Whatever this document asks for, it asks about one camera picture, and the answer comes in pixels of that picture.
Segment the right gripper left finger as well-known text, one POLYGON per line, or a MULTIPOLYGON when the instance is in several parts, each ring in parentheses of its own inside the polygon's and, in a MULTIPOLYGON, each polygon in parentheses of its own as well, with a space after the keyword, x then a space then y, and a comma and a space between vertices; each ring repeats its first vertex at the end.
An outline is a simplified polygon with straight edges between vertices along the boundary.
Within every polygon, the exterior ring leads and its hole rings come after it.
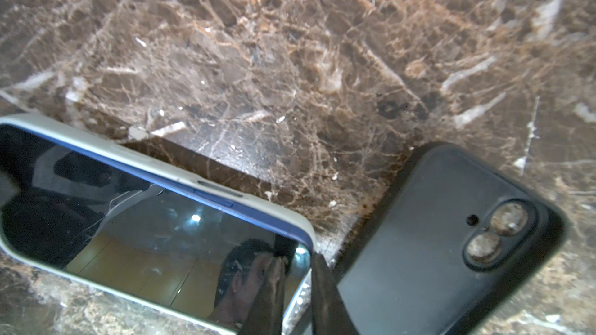
POLYGON ((282 333, 286 280, 285 257, 273 257, 267 267, 262 285, 238 334, 282 333))

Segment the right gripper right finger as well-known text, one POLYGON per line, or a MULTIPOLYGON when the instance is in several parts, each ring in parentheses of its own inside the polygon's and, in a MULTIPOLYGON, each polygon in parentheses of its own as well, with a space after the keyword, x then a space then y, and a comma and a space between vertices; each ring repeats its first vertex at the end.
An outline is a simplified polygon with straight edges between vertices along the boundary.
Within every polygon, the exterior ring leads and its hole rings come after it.
POLYGON ((332 270, 324 256, 314 253, 312 265, 312 331, 316 335, 358 335, 341 299, 332 270))

